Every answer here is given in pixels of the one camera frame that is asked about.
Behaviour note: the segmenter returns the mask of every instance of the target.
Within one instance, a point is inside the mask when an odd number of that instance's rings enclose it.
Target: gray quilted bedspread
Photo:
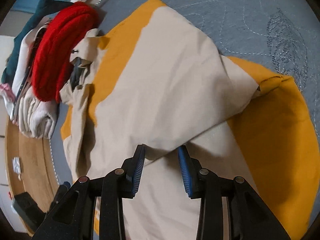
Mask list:
[[[102,32],[107,33],[145,1],[102,0],[97,6],[106,13]],[[292,75],[308,104],[319,141],[320,23],[305,0],[162,1],[212,38],[221,54]],[[319,210],[320,196],[311,221]]]

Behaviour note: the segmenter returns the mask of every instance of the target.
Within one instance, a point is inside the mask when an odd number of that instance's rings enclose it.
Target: white cloth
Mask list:
[[[19,130],[27,137],[50,139],[57,122],[55,100],[42,102],[33,93],[32,87],[19,104]]]
[[[10,114],[12,113],[12,109],[13,109],[13,101],[8,96],[8,94],[5,90],[0,89],[0,96],[2,96],[5,109],[7,110],[7,113],[10,116]]]
[[[110,51],[99,69],[110,67]],[[101,82],[108,89],[108,76],[101,73],[95,85]],[[127,238],[196,239],[200,200],[185,193],[174,149],[189,142],[190,155],[203,167],[229,179],[243,176],[256,189],[226,120],[248,105],[257,87],[244,70],[219,55],[208,36],[173,9],[159,7],[141,30],[112,92],[96,105],[95,127],[90,130],[84,118],[90,108],[87,86],[69,99],[71,135],[63,146],[73,179],[104,177],[144,143],[149,148],[139,192],[134,200],[123,200]],[[60,94],[70,91],[65,87]]]
[[[19,58],[18,58],[18,64],[17,64],[17,70],[14,75],[14,79],[12,82],[12,92],[15,96],[17,96],[17,93],[19,91],[20,85],[24,79],[26,68],[28,66],[29,62],[29,56],[30,52],[34,43],[34,39],[36,37],[36,34],[38,30],[49,20],[48,17],[44,17],[36,28],[28,32],[26,36],[21,41],[20,46],[20,52],[19,52]]]

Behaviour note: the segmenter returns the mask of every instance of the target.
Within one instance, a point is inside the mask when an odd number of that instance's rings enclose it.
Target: pink cloth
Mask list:
[[[11,87],[9,86],[8,83],[6,84],[0,84],[0,90],[1,92],[5,92],[7,94],[7,97],[10,99],[11,102],[14,102],[15,96],[11,90]]]

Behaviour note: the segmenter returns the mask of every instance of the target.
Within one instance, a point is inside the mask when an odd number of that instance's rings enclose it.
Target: black object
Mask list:
[[[137,193],[144,157],[145,147],[138,145],[132,158],[104,178],[84,176],[71,188],[68,183],[60,185],[44,220],[45,214],[28,193],[15,196],[14,207],[29,225],[38,228],[33,240],[91,240],[96,197],[101,196],[99,239],[125,240],[122,198],[132,199]],[[201,198],[196,240],[223,240],[222,197],[227,198],[230,240],[290,240],[244,178],[220,178],[203,169],[185,146],[178,148],[178,157],[186,192],[191,199]],[[320,215],[302,240],[319,240],[319,223]]]
[[[101,196],[99,239],[125,240],[122,198],[133,198],[137,193],[144,157],[145,148],[138,145],[132,158],[104,178],[80,177],[54,205],[32,239],[92,239],[96,198]]]
[[[227,197],[229,239],[290,240],[280,222],[242,177],[218,177],[190,158],[186,146],[178,148],[185,190],[191,199],[201,198],[197,240],[223,240],[222,197]]]
[[[42,212],[28,192],[15,195],[12,206],[34,232],[44,220],[45,213]]]
[[[55,207],[64,194],[70,189],[70,183],[64,182],[60,185],[53,201],[50,204],[49,211],[44,213],[33,200],[28,192],[15,195],[12,206],[23,221],[35,232],[41,225],[47,214]]]

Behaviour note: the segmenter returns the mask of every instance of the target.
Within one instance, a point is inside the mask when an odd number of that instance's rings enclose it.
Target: fabric fold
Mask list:
[[[85,37],[74,47],[70,56],[70,62],[74,65],[74,70],[70,79],[60,90],[62,103],[72,108],[72,124],[70,131],[72,136],[63,141],[68,165],[71,167],[73,178],[85,176],[90,166],[90,148],[92,137],[85,136],[85,129],[88,130],[90,121],[87,119],[88,100],[92,92],[92,80],[97,72],[97,61],[102,57],[100,50],[96,48],[99,38],[97,29],[89,30]]]
[[[35,38],[37,37],[37,33],[40,28],[46,28],[46,23],[48,22],[48,20],[48,17],[44,17],[36,26],[36,28],[29,31],[21,41],[17,69],[12,83],[12,91],[15,96],[17,96],[20,86],[25,77],[25,73],[30,60],[30,54],[34,45]]]
[[[30,138],[50,139],[57,122],[57,103],[38,100],[30,87],[19,104],[19,130]]]

